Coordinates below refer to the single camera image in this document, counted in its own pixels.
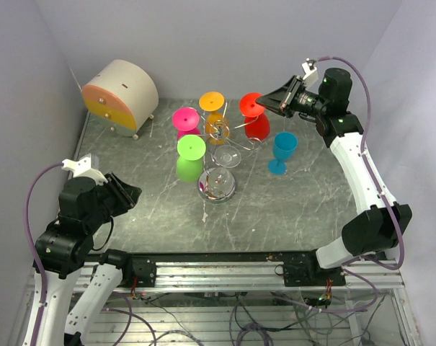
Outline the red plastic wine glass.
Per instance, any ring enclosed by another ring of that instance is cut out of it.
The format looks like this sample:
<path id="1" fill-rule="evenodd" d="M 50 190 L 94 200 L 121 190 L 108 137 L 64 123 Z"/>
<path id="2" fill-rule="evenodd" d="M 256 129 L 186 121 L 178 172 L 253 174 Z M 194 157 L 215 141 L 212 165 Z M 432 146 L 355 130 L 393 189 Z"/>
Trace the red plastic wine glass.
<path id="1" fill-rule="evenodd" d="M 270 134 L 270 122 L 264 113 L 265 107 L 257 104 L 257 99 L 261 96 L 258 92 L 250 92 L 239 102 L 239 110 L 244 116 L 246 137 L 253 141 L 263 141 Z"/>

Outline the blue plastic wine glass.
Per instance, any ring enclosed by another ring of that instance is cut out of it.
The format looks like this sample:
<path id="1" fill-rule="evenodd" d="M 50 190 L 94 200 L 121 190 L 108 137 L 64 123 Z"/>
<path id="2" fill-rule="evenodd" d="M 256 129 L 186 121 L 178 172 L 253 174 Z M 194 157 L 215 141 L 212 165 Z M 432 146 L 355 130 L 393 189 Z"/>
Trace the blue plastic wine glass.
<path id="1" fill-rule="evenodd" d="M 298 146 L 297 137 L 289 132 L 278 133 L 273 142 L 272 153 L 274 159 L 268 163 L 269 172 L 282 175 L 287 170 L 286 161 L 294 154 Z"/>

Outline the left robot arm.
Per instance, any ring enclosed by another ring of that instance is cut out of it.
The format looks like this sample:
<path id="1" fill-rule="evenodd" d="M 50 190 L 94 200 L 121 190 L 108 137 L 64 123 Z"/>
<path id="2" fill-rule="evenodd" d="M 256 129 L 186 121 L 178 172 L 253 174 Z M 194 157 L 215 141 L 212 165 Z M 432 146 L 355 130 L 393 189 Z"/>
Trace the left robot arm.
<path id="1" fill-rule="evenodd" d="M 35 294 L 24 345 L 83 345 L 96 315 L 117 286 L 134 276 L 130 254 L 108 249 L 99 258 L 95 282 L 70 308 L 71 296 L 94 235 L 105 223 L 134 208 L 141 188 L 113 173 L 97 184 L 91 177 L 73 177 L 58 196 L 59 212 L 33 247 Z"/>

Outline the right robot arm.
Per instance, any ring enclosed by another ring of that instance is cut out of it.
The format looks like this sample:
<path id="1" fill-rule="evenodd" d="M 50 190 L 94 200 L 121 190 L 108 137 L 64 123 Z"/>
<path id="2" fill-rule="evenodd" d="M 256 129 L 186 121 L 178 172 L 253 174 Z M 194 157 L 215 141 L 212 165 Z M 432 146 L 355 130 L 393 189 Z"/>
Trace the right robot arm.
<path id="1" fill-rule="evenodd" d="M 308 87 L 318 78 L 316 69 L 293 76 L 282 87 L 259 96 L 256 103 L 283 116 L 299 114 L 315 122 L 318 134 L 339 162 L 355 200 L 357 215 L 342 228 L 341 236 L 316 250 L 316 261 L 305 267 L 305 277 L 321 285 L 330 268 L 372 253 L 402 247 L 412 211 L 387 188 L 364 142 L 365 130 L 347 108 L 352 89 L 350 73 L 328 68 L 316 93 Z"/>

